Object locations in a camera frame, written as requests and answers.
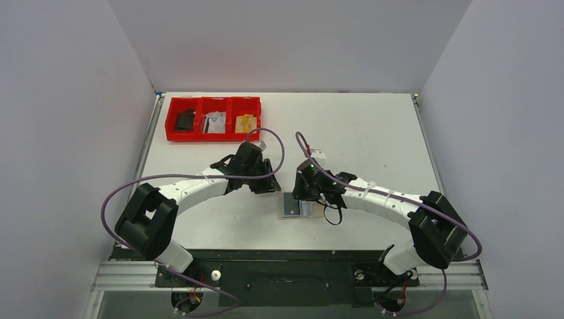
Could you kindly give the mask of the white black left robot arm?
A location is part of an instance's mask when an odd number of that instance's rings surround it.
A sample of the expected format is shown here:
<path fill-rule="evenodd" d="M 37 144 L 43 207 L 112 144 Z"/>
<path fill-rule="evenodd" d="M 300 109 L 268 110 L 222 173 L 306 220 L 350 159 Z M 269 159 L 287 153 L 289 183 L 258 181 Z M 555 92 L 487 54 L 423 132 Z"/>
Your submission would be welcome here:
<path fill-rule="evenodd" d="M 255 194 L 281 190 L 269 159 L 252 143 L 240 144 L 235 154 L 211 164 L 198 179 L 188 178 L 154 187 L 139 185 L 114 226 L 125 243 L 145 259 L 184 272 L 194 257 L 172 234 L 179 214 L 213 197 L 247 185 Z"/>

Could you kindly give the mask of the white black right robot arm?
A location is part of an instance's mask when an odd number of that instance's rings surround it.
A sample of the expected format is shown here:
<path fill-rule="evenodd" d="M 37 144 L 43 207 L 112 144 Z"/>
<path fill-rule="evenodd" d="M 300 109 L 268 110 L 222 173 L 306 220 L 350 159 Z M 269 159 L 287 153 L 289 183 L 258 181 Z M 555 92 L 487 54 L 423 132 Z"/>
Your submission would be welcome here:
<path fill-rule="evenodd" d="M 390 246 L 379 259 L 395 275 L 424 265 L 448 268 L 468 236 L 466 224 L 437 191 L 396 193 L 351 173 L 334 175 L 309 159 L 297 167 L 292 195 L 301 201 L 324 200 L 337 210 L 361 210 L 407 229 L 411 238 Z"/>

